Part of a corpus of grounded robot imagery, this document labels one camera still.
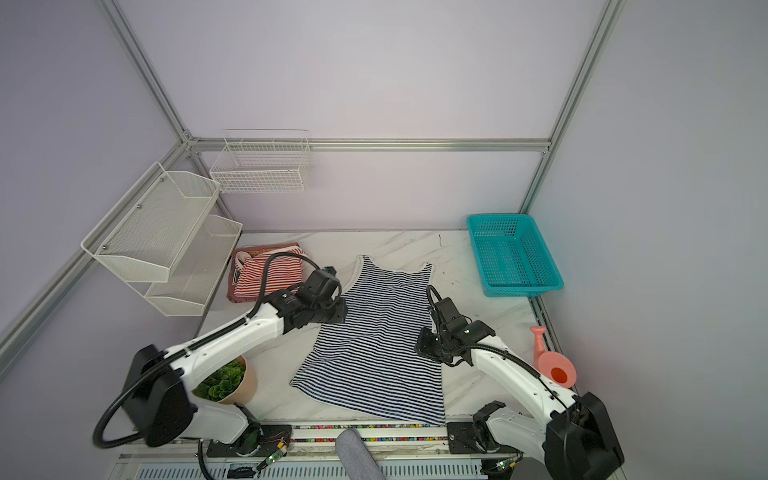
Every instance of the armhole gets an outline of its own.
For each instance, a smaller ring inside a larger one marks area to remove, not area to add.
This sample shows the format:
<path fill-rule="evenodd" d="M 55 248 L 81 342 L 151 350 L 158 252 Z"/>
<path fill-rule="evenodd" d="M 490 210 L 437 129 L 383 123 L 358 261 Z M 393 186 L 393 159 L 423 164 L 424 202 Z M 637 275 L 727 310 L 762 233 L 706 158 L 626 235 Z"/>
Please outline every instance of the armhole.
<path fill-rule="evenodd" d="M 349 292 L 352 287 L 355 286 L 355 283 L 357 283 L 357 279 L 360 278 L 360 274 L 362 273 L 362 265 L 365 263 L 365 258 L 363 255 L 358 255 L 357 260 L 355 260 L 355 269 L 352 272 L 352 278 L 349 279 L 347 283 L 344 284 L 344 286 L 341 289 L 341 293 L 347 293 Z"/>

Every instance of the potted plant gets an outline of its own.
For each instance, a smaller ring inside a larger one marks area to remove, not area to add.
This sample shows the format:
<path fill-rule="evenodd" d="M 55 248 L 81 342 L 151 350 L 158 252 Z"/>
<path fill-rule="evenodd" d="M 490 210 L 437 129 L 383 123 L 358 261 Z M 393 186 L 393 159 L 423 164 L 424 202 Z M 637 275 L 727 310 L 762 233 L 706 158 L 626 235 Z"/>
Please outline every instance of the potted plant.
<path fill-rule="evenodd" d="M 211 402 L 245 404 L 256 393 L 258 382 L 253 367 L 242 356 L 213 372 L 192 393 Z"/>

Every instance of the robotic arm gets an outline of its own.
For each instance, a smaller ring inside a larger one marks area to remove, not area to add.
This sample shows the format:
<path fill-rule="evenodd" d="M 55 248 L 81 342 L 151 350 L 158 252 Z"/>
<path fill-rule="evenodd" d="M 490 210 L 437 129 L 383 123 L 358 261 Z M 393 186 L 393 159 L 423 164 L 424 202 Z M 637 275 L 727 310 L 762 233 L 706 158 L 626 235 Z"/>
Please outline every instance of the robotic arm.
<path fill-rule="evenodd" d="M 317 270 L 306 282 L 265 297 L 269 263 L 279 256 L 302 258 Z M 213 439 L 238 455 L 252 455 L 259 448 L 262 429 L 250 412 L 189 392 L 232 358 L 263 342 L 308 323 L 342 323 L 347 308 L 343 297 L 333 297 L 337 290 L 341 293 L 335 273 L 332 267 L 320 270 L 295 253 L 271 256 L 264 266 L 259 300 L 249 313 L 164 351 L 148 346 L 136 353 L 123 392 L 94 429 L 94 444 L 106 449 L 143 439 L 156 447 L 177 438 Z M 604 480 L 624 462 L 611 421 L 597 397 L 590 393 L 576 396 L 542 376 L 514 355 L 490 327 L 461 315 L 451 299 L 441 299 L 433 287 L 429 289 L 437 332 L 423 329 L 416 352 L 449 366 L 458 365 L 452 362 L 461 356 L 459 362 L 486 372 L 533 416 L 519 415 L 500 402 L 487 405 L 474 417 L 478 452 L 495 452 L 500 445 L 509 445 L 545 463 L 554 480 Z M 104 428 L 121 406 L 138 433 L 105 440 Z M 202 456 L 198 460 L 204 468 Z"/>

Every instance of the striped tank top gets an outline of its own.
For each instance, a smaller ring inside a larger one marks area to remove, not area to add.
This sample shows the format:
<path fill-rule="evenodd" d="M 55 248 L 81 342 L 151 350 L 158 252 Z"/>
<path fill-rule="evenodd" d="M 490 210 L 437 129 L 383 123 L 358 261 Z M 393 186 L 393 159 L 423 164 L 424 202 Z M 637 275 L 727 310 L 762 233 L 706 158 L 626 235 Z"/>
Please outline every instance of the striped tank top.
<path fill-rule="evenodd" d="M 320 327 L 291 386 L 319 402 L 387 419 L 445 423 L 441 366 L 415 353 L 421 328 L 432 326 L 432 270 L 384 270 L 358 257 L 344 289 L 346 321 Z"/>

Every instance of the red striped garment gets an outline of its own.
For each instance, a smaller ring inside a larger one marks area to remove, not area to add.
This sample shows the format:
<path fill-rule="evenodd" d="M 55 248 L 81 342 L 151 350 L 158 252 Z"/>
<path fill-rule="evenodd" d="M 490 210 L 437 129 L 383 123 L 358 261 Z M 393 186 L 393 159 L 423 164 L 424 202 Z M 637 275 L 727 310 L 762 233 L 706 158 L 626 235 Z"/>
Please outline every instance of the red striped garment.
<path fill-rule="evenodd" d="M 261 288 L 261 273 L 264 270 L 266 259 L 276 252 L 293 252 L 306 256 L 300 247 L 279 248 L 256 255 L 245 261 L 243 273 L 235 287 L 236 296 L 256 297 Z M 295 257 L 277 257 L 270 263 L 270 269 L 266 272 L 266 293 L 269 295 L 275 290 L 287 288 L 294 283 L 301 282 L 301 260 Z"/>

